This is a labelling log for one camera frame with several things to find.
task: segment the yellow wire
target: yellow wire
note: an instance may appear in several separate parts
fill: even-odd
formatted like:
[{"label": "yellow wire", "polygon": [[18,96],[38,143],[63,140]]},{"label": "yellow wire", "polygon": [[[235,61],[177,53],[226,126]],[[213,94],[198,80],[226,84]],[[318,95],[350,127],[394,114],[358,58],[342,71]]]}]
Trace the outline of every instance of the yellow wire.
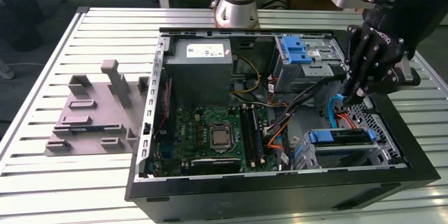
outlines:
[{"label": "yellow wire", "polygon": [[254,90],[257,90],[261,86],[261,82],[262,82],[262,78],[261,78],[261,73],[259,73],[259,70],[258,68],[254,66],[254,64],[249,61],[249,59],[246,59],[245,57],[242,56],[238,56],[242,60],[246,61],[246,63],[249,63],[251,65],[251,67],[254,68],[255,72],[258,73],[258,84],[254,86],[254,88],[249,89],[249,90],[242,90],[242,91],[231,91],[233,94],[243,94],[243,93],[249,93],[249,92],[253,92]]}]

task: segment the white label sticker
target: white label sticker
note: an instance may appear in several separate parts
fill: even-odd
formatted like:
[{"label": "white label sticker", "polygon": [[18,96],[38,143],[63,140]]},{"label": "white label sticker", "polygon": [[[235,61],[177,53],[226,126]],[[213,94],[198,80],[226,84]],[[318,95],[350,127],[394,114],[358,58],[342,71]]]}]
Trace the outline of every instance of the white label sticker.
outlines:
[{"label": "white label sticker", "polygon": [[286,164],[290,164],[290,157],[287,156],[285,152],[282,153],[282,160],[283,162],[286,162]]},{"label": "white label sticker", "polygon": [[309,51],[309,56],[321,56],[319,50]]},{"label": "white label sticker", "polygon": [[187,46],[187,58],[225,57],[223,44],[190,44]]}]

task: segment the floor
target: floor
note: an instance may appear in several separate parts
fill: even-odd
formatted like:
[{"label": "floor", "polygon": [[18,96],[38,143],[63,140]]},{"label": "floor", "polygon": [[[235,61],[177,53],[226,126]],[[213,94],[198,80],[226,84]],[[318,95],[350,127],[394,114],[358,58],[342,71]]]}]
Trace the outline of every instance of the floor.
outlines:
[{"label": "floor", "polygon": [[[0,40],[0,59],[7,64],[46,64],[79,6],[159,7],[157,0],[69,0],[66,3],[62,3],[61,0],[38,1],[47,18],[38,26],[43,37],[43,45],[30,52],[17,52]],[[448,50],[448,44],[446,43],[447,36],[448,27],[439,27],[435,33],[422,42],[419,51],[437,72],[448,82],[448,61],[446,59],[446,51]],[[17,77],[14,80],[0,79],[0,120],[13,120],[15,118],[14,116],[43,69],[42,65],[13,65],[10,67],[15,71]],[[9,125],[0,123],[0,138],[7,129]]]}]

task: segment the orange wire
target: orange wire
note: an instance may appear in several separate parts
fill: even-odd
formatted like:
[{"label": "orange wire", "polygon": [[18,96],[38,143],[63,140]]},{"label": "orange wire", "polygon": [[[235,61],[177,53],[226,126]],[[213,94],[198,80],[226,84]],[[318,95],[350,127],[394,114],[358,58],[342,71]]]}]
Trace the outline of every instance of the orange wire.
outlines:
[{"label": "orange wire", "polygon": [[289,123],[290,123],[290,120],[289,120],[289,122],[282,126],[281,130],[275,133],[274,137],[271,138],[271,141],[269,142],[269,148],[279,148],[279,149],[283,149],[282,146],[279,146],[279,145],[274,145],[273,143],[274,143],[275,138],[279,136],[279,134],[282,133],[282,131],[286,129],[286,127],[287,127],[287,125],[289,125]]},{"label": "orange wire", "polygon": [[350,119],[347,114],[338,114],[338,116],[345,119],[345,121],[349,123],[349,125],[355,129],[358,128],[355,122]]},{"label": "orange wire", "polygon": [[[274,96],[274,93],[270,93],[270,96],[269,96],[269,104],[270,104],[270,105],[274,105],[274,106],[278,106],[279,103],[274,103],[273,100],[271,100],[273,96]],[[286,103],[286,102],[282,103],[282,106],[283,106],[283,107],[289,107],[289,103]]]}]

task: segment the blue cable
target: blue cable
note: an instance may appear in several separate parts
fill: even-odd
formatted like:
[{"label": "blue cable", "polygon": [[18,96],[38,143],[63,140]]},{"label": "blue cable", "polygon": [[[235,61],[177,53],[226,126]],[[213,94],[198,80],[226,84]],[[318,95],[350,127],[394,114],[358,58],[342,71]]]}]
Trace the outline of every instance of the blue cable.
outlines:
[{"label": "blue cable", "polygon": [[334,96],[329,101],[329,119],[330,119],[333,128],[338,128],[338,124],[335,120],[335,110],[334,110],[334,103],[337,100],[341,100],[341,101],[345,100],[345,97],[342,94],[337,94],[337,96]]}]

